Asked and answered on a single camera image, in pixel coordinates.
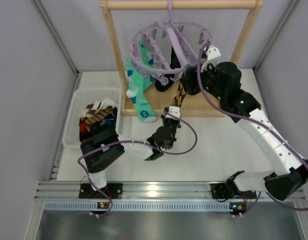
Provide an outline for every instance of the plastic bin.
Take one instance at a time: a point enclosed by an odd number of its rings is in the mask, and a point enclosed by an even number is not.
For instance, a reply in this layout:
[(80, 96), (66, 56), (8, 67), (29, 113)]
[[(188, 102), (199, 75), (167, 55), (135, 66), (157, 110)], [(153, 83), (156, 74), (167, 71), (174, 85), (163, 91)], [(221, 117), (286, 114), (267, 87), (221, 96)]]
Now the plastic bin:
[(80, 148), (79, 118), (83, 116), (83, 112), (88, 104), (93, 104), (96, 101), (102, 102), (105, 98), (109, 98), (117, 103), (116, 132), (118, 133), (121, 96), (120, 89), (113, 87), (94, 87), (76, 90), (73, 94), (66, 118), (62, 141), (63, 145), (69, 148)]

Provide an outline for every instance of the table surface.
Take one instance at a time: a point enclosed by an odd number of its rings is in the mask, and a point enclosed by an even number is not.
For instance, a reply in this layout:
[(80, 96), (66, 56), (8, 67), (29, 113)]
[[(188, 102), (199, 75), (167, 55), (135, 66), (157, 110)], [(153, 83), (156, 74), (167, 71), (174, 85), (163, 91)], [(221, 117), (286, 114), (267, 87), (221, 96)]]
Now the table surface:
[[(242, 89), (250, 92), (263, 105), (254, 73), (242, 71)], [(79, 88), (121, 88), (118, 72), (84, 72)], [(164, 155), (155, 161), (144, 161), (121, 156), (106, 169), (108, 181), (224, 181), (237, 171), (268, 171), (272, 166), (251, 138), (229, 117), (183, 118), (198, 134), (194, 150), (186, 155)], [(142, 123), (138, 117), (122, 116), (119, 134), (132, 139), (145, 139), (162, 125), (160, 119), (154, 123)], [(170, 150), (183, 152), (191, 147), (194, 135), (182, 124), (177, 130), (177, 141)], [(80, 149), (64, 148), (58, 181), (80, 181), (85, 172), (78, 165)]]

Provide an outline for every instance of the wooden frame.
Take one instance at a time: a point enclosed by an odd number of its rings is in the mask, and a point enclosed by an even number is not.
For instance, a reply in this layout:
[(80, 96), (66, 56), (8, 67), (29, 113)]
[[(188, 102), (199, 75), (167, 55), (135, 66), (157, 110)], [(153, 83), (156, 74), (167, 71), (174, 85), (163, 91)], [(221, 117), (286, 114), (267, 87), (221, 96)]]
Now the wooden frame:
[[(246, 9), (249, 10), (248, 16), (239, 35), (236, 47), (231, 57), (231, 62), (237, 63), (249, 38), (249, 35), (256, 22), (258, 14), (262, 8), (263, 0), (173, 0), (173, 9)], [(101, 8), (106, 22), (110, 40), (113, 45), (114, 54), (118, 72), (123, 85), (124, 93), (128, 88), (122, 56), (119, 49), (116, 30), (114, 26), (111, 10), (166, 10), (168, 8), (167, 0), (101, 0)], [(145, 92), (145, 97), (149, 101), (151, 107), (156, 114), (161, 114), (165, 107), (168, 107), (174, 96), (176, 95), (177, 84), (174, 84), (165, 92), (156, 91), (154, 86), (151, 86)], [(136, 116), (136, 111), (133, 103), (124, 94), (122, 113), (126, 116)], [(214, 103), (219, 106), (219, 101), (209, 95)], [(223, 117), (223, 114), (212, 108), (204, 99), (202, 94), (195, 96), (186, 96), (184, 99), (182, 117)]]

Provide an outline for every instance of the gray wall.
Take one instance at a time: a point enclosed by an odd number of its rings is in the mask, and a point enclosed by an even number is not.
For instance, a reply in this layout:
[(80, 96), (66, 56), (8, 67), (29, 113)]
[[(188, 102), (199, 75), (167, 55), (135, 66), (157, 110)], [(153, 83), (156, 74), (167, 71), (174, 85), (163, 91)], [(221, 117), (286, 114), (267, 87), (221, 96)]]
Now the gray wall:
[[(308, 158), (308, 0), (301, 0), (259, 72), (278, 131)], [(305, 186), (308, 196), (308, 184)]]
[(0, 240), (22, 239), (74, 75), (30, 0), (0, 0)]
[[(41, 0), (75, 65), (80, 70), (117, 69), (99, 0)], [(255, 66), (290, 0), (265, 0), (263, 9), (239, 62)], [(210, 29), (223, 60), (229, 60), (245, 21), (247, 10), (176, 10), (174, 18), (197, 22)], [(142, 28), (156, 18), (166, 19), (166, 10), (113, 11), (122, 57), (129, 57), (128, 46)]]

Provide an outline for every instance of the hanger hook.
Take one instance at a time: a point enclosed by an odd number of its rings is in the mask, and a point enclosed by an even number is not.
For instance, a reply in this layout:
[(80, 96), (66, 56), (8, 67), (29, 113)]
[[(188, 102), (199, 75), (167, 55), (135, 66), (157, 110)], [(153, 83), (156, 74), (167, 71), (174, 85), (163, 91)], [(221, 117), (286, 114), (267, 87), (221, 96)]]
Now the hanger hook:
[(173, 20), (172, 10), (173, 10), (173, 0), (168, 0), (168, 22), (170, 24), (172, 23)]

